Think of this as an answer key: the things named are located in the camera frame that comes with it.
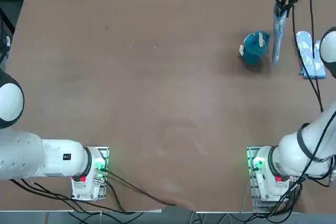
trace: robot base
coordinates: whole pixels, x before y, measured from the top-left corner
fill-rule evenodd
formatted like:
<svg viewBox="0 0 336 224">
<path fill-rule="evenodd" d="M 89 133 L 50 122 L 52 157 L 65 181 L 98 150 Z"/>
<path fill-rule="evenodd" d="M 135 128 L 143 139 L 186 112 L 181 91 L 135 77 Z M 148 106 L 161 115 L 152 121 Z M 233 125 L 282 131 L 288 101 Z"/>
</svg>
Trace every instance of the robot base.
<svg viewBox="0 0 336 224">
<path fill-rule="evenodd" d="M 109 147 L 87 146 L 92 161 L 90 172 L 79 181 L 71 179 L 72 198 L 77 200 L 104 200 L 106 197 L 107 173 L 100 169 L 108 169 Z"/>
<path fill-rule="evenodd" d="M 275 183 L 275 177 L 270 172 L 270 170 L 267 170 L 268 163 L 265 163 L 263 161 L 267 161 L 268 157 L 268 147 L 269 146 L 249 146 L 247 147 L 247 162 L 248 162 L 248 169 L 249 169 L 249 184 L 251 187 L 251 196 L 252 196 L 252 202 L 253 202 L 253 208 L 254 212 L 268 212 L 270 209 L 272 209 L 276 202 L 280 198 L 280 194 L 276 195 L 274 194 L 269 188 L 272 188 L 272 186 L 268 186 L 267 178 L 269 178 L 269 182 L 272 184 Z M 257 165 L 259 166 L 259 170 L 255 169 L 254 162 L 258 162 Z"/>
<path fill-rule="evenodd" d="M 279 179 L 272 174 L 268 163 L 270 149 L 271 146 L 263 146 L 253 159 L 253 170 L 262 201 L 278 201 L 289 187 L 289 180 L 281 181 L 281 178 Z"/>
</svg>

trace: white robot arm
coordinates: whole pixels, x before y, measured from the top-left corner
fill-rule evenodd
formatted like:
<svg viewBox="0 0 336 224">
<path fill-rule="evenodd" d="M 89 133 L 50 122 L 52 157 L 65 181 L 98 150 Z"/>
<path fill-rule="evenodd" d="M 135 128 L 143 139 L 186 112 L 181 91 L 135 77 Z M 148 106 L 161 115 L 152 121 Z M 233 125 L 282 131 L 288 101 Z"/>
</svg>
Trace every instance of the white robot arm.
<svg viewBox="0 0 336 224">
<path fill-rule="evenodd" d="M 317 120 L 304 124 L 297 132 L 284 136 L 279 145 L 260 148 L 253 160 L 253 169 L 262 201 L 278 201 L 288 190 L 291 179 L 302 174 L 335 111 L 334 102 Z M 320 178 L 331 168 L 334 170 L 331 157 L 335 154 L 336 120 L 332 120 L 306 174 Z"/>
<path fill-rule="evenodd" d="M 0 69 L 0 179 L 71 177 L 72 197 L 103 200 L 106 196 L 108 147 L 83 147 L 72 140 L 41 139 L 10 128 L 21 116 L 20 85 Z"/>
</svg>

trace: black cable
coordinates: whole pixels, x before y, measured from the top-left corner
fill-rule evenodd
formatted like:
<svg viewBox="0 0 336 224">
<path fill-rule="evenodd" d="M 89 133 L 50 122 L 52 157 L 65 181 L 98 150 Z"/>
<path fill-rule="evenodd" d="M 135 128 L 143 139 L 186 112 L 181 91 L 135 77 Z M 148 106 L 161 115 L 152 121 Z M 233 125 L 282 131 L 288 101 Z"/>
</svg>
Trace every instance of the black cable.
<svg viewBox="0 0 336 224">
<path fill-rule="evenodd" d="M 32 193 L 32 194 L 35 194 L 35 195 L 38 195 L 38 196 L 42 196 L 42 197 L 45 197 L 45 198 L 49 198 L 49 199 L 54 199 L 54 200 L 66 200 L 66 201 L 72 201 L 72 202 L 80 202 L 80 203 L 83 203 L 83 204 L 87 204 L 87 205 L 91 205 L 91 206 L 94 206 L 94 207 L 98 207 L 98 208 L 102 208 L 102 209 L 106 209 L 106 210 L 109 210 L 109 211 L 113 211 L 113 212 L 118 212 L 120 214 L 122 214 L 121 211 L 118 211 L 118 210 L 115 210 L 115 209 L 112 209 L 112 208 L 109 208 L 109 207 L 105 207 L 105 206 L 101 206 L 101 205 L 98 205 L 98 204 L 94 204 L 94 203 L 91 203 L 89 201 L 83 201 L 83 200 L 78 200 L 78 199 L 70 199 L 62 194 L 56 194 L 57 196 L 60 196 L 60 197 L 63 197 L 63 199 L 59 199 L 57 197 L 52 197 L 50 195 L 45 195 L 45 194 L 42 194 L 42 193 L 38 193 L 36 191 L 33 191 L 33 190 L 30 190 L 28 188 L 26 188 L 25 186 L 21 185 L 19 182 L 13 180 L 13 179 L 10 179 L 11 182 L 13 182 L 15 185 L 17 185 L 18 187 L 22 188 L 23 190 L 29 192 L 29 193 Z"/>
<path fill-rule="evenodd" d="M 127 185 L 131 186 L 135 191 L 138 191 L 139 193 L 142 193 L 142 194 L 145 194 L 147 197 L 161 203 L 161 204 L 164 204 L 164 205 L 167 205 L 167 206 L 175 206 L 175 204 L 172 204 L 172 203 L 169 203 L 169 202 L 165 202 L 163 200 L 160 200 L 158 198 L 155 198 L 154 196 L 150 195 L 149 193 L 145 192 L 144 190 L 141 190 L 139 189 L 138 187 L 132 185 L 131 183 L 129 183 L 128 181 L 126 181 L 125 179 L 119 177 L 117 174 L 109 171 L 109 170 L 106 170 L 106 169 L 101 169 L 101 171 L 103 172 L 107 172 L 109 174 L 111 174 L 112 176 L 116 177 L 117 179 L 121 180 L 122 182 L 126 183 Z"/>
<path fill-rule="evenodd" d="M 310 4 L 310 19 L 311 19 L 311 42 L 312 42 L 312 51 L 313 51 L 313 65 L 315 69 L 315 64 L 314 64 L 314 59 L 315 59 L 315 32 L 314 32 L 314 15 L 313 15 L 313 0 L 309 0 Z M 320 110 L 323 112 L 323 105 L 321 101 L 321 93 L 320 93 L 320 87 L 319 87 L 319 81 L 317 78 L 317 74 L 315 73 L 315 82 L 316 82 L 316 90 L 319 95 L 319 105 L 320 105 Z"/>
<path fill-rule="evenodd" d="M 73 199 L 70 199 L 70 198 L 68 198 L 68 197 L 66 197 L 66 196 L 64 196 L 64 195 L 55 194 L 55 193 L 49 191 L 48 189 L 44 188 L 43 186 L 41 186 L 40 184 L 38 184 L 38 183 L 36 183 L 36 182 L 34 182 L 34 184 L 37 185 L 37 186 L 39 186 L 40 188 L 42 188 L 42 190 L 41 190 L 41 189 L 38 189 L 38 188 L 36 188 L 36 187 L 31 186 L 31 185 L 30 185 L 29 183 L 27 183 L 24 179 L 21 179 L 21 181 L 22 181 L 27 187 L 29 187 L 29 188 L 31 188 L 31 189 L 33 189 L 33 190 L 35 190 L 35 191 L 41 191 L 41 192 L 45 192 L 45 193 L 54 195 L 54 196 L 57 197 L 59 200 L 62 200 L 62 201 L 63 201 L 64 203 L 66 203 L 69 207 L 71 207 L 75 212 L 80 212 L 80 211 L 78 211 L 76 208 L 74 208 L 71 204 L 67 203 L 66 200 L 70 200 L 70 201 L 72 201 L 73 203 L 75 203 L 75 204 L 82 210 L 83 213 L 86 213 L 86 214 L 88 214 L 88 215 L 90 215 L 90 216 L 99 214 L 99 213 L 90 213 L 90 212 L 87 212 L 87 211 L 83 210 L 83 209 L 80 207 L 80 205 L 77 204 L 77 202 L 75 202 Z M 134 214 L 133 212 L 125 212 L 125 210 L 122 210 L 122 211 L 123 211 L 123 214 L 127 214 L 127 215 Z M 81 223 L 86 223 L 85 221 L 90 217 L 90 216 L 89 216 L 89 217 L 87 217 L 86 219 L 81 220 L 81 219 L 79 219 L 78 217 L 72 215 L 71 213 L 69 213 L 69 214 L 70 214 L 71 216 L 73 216 L 74 218 L 80 220 Z M 114 216 L 112 216 L 112 215 L 109 215 L 109 214 L 104 213 L 104 212 L 103 212 L 102 214 L 105 215 L 105 216 L 108 216 L 108 217 L 112 218 L 113 220 L 115 220 L 115 221 L 118 222 L 119 224 L 123 224 L 118 218 L 116 218 L 116 217 L 114 217 Z M 130 222 L 132 222 L 133 220 L 139 218 L 139 217 L 140 217 L 141 215 L 143 215 L 143 214 L 144 214 L 144 213 L 141 213 L 140 215 L 134 217 L 133 219 L 127 221 L 126 223 L 130 223 Z"/>
<path fill-rule="evenodd" d="M 45 192 L 45 193 L 49 193 L 49 194 L 52 194 L 52 195 L 54 195 L 55 197 L 61 199 L 60 196 L 58 196 L 57 194 L 52 193 L 51 191 L 49 191 L 48 189 L 44 188 L 43 186 L 41 186 L 41 185 L 38 184 L 38 183 L 34 183 L 34 184 L 36 184 L 37 186 L 39 186 L 40 188 L 42 188 L 42 190 L 40 190 L 40 189 L 38 189 L 38 188 L 36 188 L 36 187 L 31 186 L 31 185 L 30 185 L 29 183 L 27 183 L 24 179 L 21 179 L 21 181 L 22 181 L 27 187 L 29 187 L 29 188 L 31 188 L 31 189 L 33 189 L 33 190 L 35 190 L 35 191 L 42 191 L 42 192 Z M 71 204 L 67 203 L 65 200 L 62 200 L 62 201 L 63 201 L 65 204 L 67 204 L 70 208 L 72 208 L 75 212 L 80 212 L 80 211 L 78 211 L 75 207 L 73 207 Z M 70 212 L 68 212 L 68 214 L 70 214 L 72 217 L 74 217 L 75 219 L 77 219 L 77 220 L 80 221 L 79 224 L 81 224 L 81 223 L 87 224 L 87 222 L 85 222 L 85 221 L 86 221 L 89 217 L 91 217 L 91 216 L 97 214 L 97 213 L 92 214 L 92 213 L 86 212 L 84 209 L 82 209 L 82 208 L 80 207 L 79 204 L 77 204 L 76 202 L 73 202 L 73 203 L 75 203 L 75 204 L 76 204 L 76 205 L 77 205 L 77 206 L 78 206 L 84 213 L 86 213 L 86 214 L 89 215 L 89 216 L 88 216 L 87 218 L 85 218 L 84 220 L 81 220 L 80 218 L 78 218 L 78 217 L 74 216 L 73 214 L 71 214 Z"/>
<path fill-rule="evenodd" d="M 81 222 L 78 223 L 78 224 L 85 223 L 85 221 L 88 220 L 89 218 L 91 218 L 92 216 L 94 216 L 94 215 L 99 215 L 99 214 L 100 214 L 99 212 L 95 212 L 94 214 L 89 215 L 88 217 L 86 217 L 84 220 L 81 220 Z"/>
<path fill-rule="evenodd" d="M 121 204 L 120 204 L 120 201 L 119 201 L 118 196 L 117 196 L 117 192 L 115 191 L 114 187 L 113 187 L 113 186 L 111 185 L 111 183 L 108 182 L 107 180 L 106 180 L 106 184 L 111 188 L 111 190 L 112 190 L 112 192 L 113 192 L 113 195 L 114 195 L 114 197 L 115 197 L 115 200 L 116 200 L 116 202 L 117 202 L 117 205 L 118 205 L 118 207 L 119 207 L 119 210 L 122 211 L 124 214 L 127 214 L 127 212 L 122 208 L 122 206 L 121 206 Z"/>
<path fill-rule="evenodd" d="M 315 93 L 315 95 L 316 95 L 316 97 L 317 97 L 318 103 L 319 103 L 320 108 L 321 108 L 322 104 L 321 104 L 321 101 L 320 101 L 319 94 L 318 94 L 318 92 L 317 92 L 317 90 L 316 90 L 316 88 L 315 88 L 315 86 L 314 86 L 314 84 L 313 84 L 313 82 L 312 82 L 312 80 L 311 80 L 311 78 L 310 78 L 310 75 L 308 74 L 308 71 L 307 71 L 307 68 L 306 68 L 306 66 L 305 66 L 305 63 L 303 62 L 303 58 L 302 58 L 302 55 L 301 55 L 301 52 L 300 52 L 300 49 L 299 49 L 299 45 L 298 45 L 298 40 L 297 40 L 297 38 L 296 38 L 296 29 L 295 29 L 295 7 L 294 7 L 294 6 L 293 6 L 293 8 L 292 8 L 292 26 L 293 26 L 293 34 L 294 34 L 294 42 L 295 42 L 296 51 L 297 51 L 297 53 L 298 53 L 299 59 L 301 60 L 302 67 L 303 67 L 304 71 L 306 72 L 306 75 L 307 75 L 307 77 L 308 77 L 308 80 L 309 80 L 309 82 L 310 82 L 310 84 L 311 84 L 311 86 L 312 86 L 312 88 L 313 88 L 313 90 L 314 90 L 314 93 Z"/>
<path fill-rule="evenodd" d="M 332 169 L 333 169 L 334 164 L 335 164 L 335 160 L 336 160 L 336 157 L 333 156 L 333 157 L 331 158 L 331 162 L 330 162 L 330 166 L 329 166 L 328 171 L 327 171 L 326 174 L 324 174 L 322 177 L 317 177 L 317 178 L 315 178 L 315 177 L 307 176 L 307 178 L 310 179 L 310 180 L 323 180 L 323 179 L 327 178 L 328 176 L 330 176 L 330 174 L 331 174 L 331 172 L 332 172 Z"/>
<path fill-rule="evenodd" d="M 124 222 L 124 224 L 128 224 L 128 223 L 130 223 L 130 222 L 132 222 L 132 221 L 138 219 L 138 218 L 139 218 L 140 216 L 142 216 L 143 214 L 144 214 L 144 212 L 142 212 L 142 213 L 139 214 L 138 216 L 134 217 L 133 219 L 130 219 L 129 221 Z"/>
<path fill-rule="evenodd" d="M 21 179 L 21 181 L 22 181 L 28 188 L 30 188 L 30 189 L 32 189 L 32 190 L 40 191 L 40 192 L 42 192 L 42 193 L 52 194 L 52 195 L 54 195 L 55 197 L 61 199 L 61 196 L 58 196 L 57 194 L 52 193 L 51 191 L 47 190 L 46 188 L 44 188 L 44 187 L 41 186 L 40 184 L 37 184 L 37 183 L 36 183 L 36 185 L 39 186 L 40 188 L 42 188 L 42 190 L 41 190 L 41 189 L 38 189 L 38 188 L 36 188 L 36 187 L 34 187 L 34 186 L 31 186 L 31 185 L 30 185 L 29 183 L 27 183 L 24 179 Z M 75 207 L 73 207 L 71 204 L 67 203 L 65 200 L 62 200 L 62 201 L 63 201 L 65 204 L 67 204 L 70 208 L 72 208 L 74 211 L 78 211 Z M 84 209 L 82 209 L 82 207 L 81 207 L 79 204 L 77 204 L 76 202 L 75 202 L 75 204 L 76 204 L 76 205 L 77 205 L 83 212 L 86 213 L 86 211 L 84 211 Z"/>
<path fill-rule="evenodd" d="M 77 216 L 73 215 L 73 214 L 70 213 L 70 212 L 68 212 L 68 214 L 70 214 L 71 216 L 73 216 L 75 219 L 79 220 L 79 221 L 80 221 L 79 224 L 82 224 L 82 223 L 84 223 L 84 224 L 88 224 L 88 223 L 85 222 L 85 221 L 91 217 L 91 215 L 90 215 L 90 216 L 88 216 L 86 219 L 82 220 L 82 219 L 78 218 Z"/>
<path fill-rule="evenodd" d="M 300 177 L 298 178 L 298 180 L 295 181 L 295 182 L 288 188 L 288 190 L 284 193 L 284 195 L 282 195 L 282 196 L 280 197 L 280 199 L 279 199 L 279 201 L 278 201 L 276 207 L 275 207 L 274 210 L 270 213 L 269 216 L 271 216 L 273 212 L 276 212 L 276 211 L 278 210 L 280 204 L 284 201 L 284 199 L 285 199 L 287 193 L 290 192 L 296 185 L 298 185 L 298 184 L 300 184 L 301 182 L 304 181 L 305 173 L 306 173 L 306 171 L 308 170 L 308 168 L 309 168 L 309 166 L 311 165 L 311 163 L 313 162 L 313 159 L 315 158 L 316 153 L 317 153 L 317 151 L 318 151 L 318 149 L 319 149 L 319 147 L 320 147 L 320 145 L 321 145 L 321 143 L 322 143 L 322 140 L 323 140 L 323 138 L 324 138 L 324 135 L 326 134 L 326 131 L 327 131 L 329 125 L 331 124 L 332 120 L 335 118 L 335 116 L 336 116 L 336 111 L 334 111 L 334 113 L 332 114 L 332 116 L 329 118 L 327 124 L 325 125 L 325 127 L 324 127 L 324 129 L 323 129 L 323 132 L 322 132 L 322 134 L 321 134 L 321 137 L 320 137 L 320 139 L 319 139 L 319 141 L 318 141 L 318 143 L 317 143 L 317 145 L 316 145 L 316 148 L 315 148 L 315 150 L 314 150 L 312 156 L 310 157 L 310 159 L 309 159 L 309 161 L 308 161 L 308 164 L 307 164 L 306 167 L 303 169 L 302 174 L 300 175 Z"/>
</svg>

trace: table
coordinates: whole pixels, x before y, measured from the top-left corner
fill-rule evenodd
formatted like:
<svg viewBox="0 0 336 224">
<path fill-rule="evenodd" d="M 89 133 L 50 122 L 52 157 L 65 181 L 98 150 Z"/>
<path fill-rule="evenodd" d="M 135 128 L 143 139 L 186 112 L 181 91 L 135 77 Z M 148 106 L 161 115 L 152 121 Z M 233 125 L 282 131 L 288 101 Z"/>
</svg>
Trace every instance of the table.
<svg viewBox="0 0 336 224">
<path fill-rule="evenodd" d="M 313 0 L 316 38 L 336 0 Z M 153 195 L 197 211 L 241 210 L 246 147 L 274 145 L 319 115 L 288 20 L 279 64 L 247 69 L 239 45 L 272 32 L 274 0 L 25 0 L 8 72 L 26 106 L 16 129 L 109 145 L 110 169 Z M 309 0 L 297 31 L 310 31 Z M 330 75 L 320 81 L 327 106 Z M 68 178 L 42 178 L 70 193 Z M 124 208 L 162 206 L 114 183 Z M 1 181 L 1 210 L 68 209 Z M 297 211 L 334 212 L 336 188 L 305 183 Z M 111 193 L 103 203 L 115 207 Z M 248 190 L 244 211 L 251 211 Z"/>
</svg>

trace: blue plush toy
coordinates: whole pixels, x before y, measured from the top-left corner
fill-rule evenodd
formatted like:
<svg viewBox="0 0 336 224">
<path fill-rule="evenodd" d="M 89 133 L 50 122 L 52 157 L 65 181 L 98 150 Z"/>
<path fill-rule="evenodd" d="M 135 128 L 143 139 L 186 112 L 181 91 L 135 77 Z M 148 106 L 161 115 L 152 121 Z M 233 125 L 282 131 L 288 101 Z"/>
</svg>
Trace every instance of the blue plush toy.
<svg viewBox="0 0 336 224">
<path fill-rule="evenodd" d="M 239 53 L 244 62 L 249 65 L 258 63 L 260 57 L 266 52 L 268 40 L 269 34 L 265 31 L 249 34 L 244 40 L 244 45 L 239 47 Z"/>
</svg>

